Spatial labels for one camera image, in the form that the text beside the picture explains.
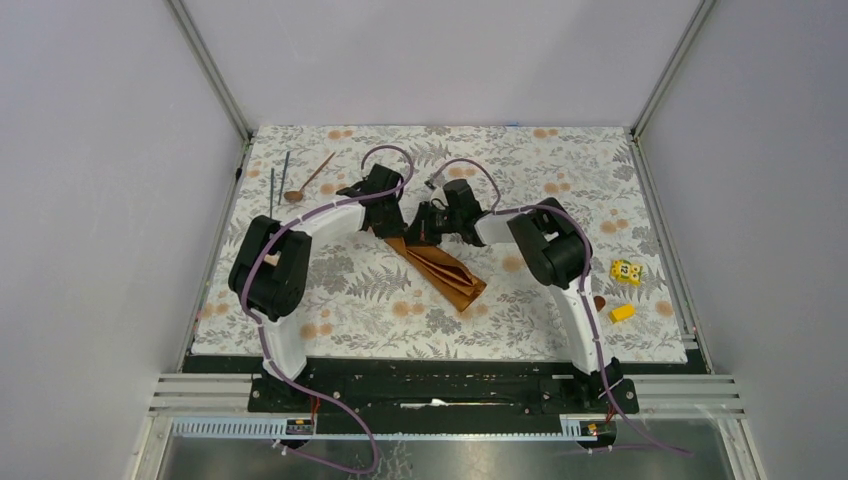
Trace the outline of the orange cloth napkin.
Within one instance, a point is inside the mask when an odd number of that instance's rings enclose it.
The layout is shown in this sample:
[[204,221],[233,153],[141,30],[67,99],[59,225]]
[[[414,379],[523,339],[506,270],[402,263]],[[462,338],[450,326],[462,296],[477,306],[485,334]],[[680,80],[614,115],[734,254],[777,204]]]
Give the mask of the orange cloth napkin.
[[402,238],[388,238],[384,242],[407,260],[458,312],[464,312],[487,287],[485,281],[439,247],[407,246]]

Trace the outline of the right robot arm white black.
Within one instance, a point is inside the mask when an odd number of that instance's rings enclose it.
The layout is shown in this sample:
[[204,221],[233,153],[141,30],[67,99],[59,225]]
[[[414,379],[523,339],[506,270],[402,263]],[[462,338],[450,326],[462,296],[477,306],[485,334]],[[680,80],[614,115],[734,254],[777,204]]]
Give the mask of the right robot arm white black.
[[592,246],[562,205],[549,197],[538,204],[486,213],[466,181],[451,181],[419,204],[404,240],[410,246],[436,246],[447,234],[457,234],[476,247],[517,246],[533,278],[551,293],[571,363],[586,376],[573,386],[575,402],[589,412],[607,405],[614,393],[611,383],[622,377],[620,362],[607,352],[592,298]]

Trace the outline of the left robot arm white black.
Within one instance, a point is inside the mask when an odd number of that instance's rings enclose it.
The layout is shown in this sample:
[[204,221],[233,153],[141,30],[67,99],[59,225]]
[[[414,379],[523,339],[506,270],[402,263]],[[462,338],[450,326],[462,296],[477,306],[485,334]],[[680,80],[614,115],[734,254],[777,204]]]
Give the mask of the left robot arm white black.
[[288,317],[306,291],[312,253],[344,236],[367,230],[367,214],[387,206],[398,217],[399,191],[405,178],[375,165],[365,178],[341,190],[328,204],[285,222],[266,215],[248,226],[228,285],[245,313],[258,323],[264,369],[277,377],[272,398],[288,411],[309,401],[310,385],[298,375],[306,366],[299,328]]

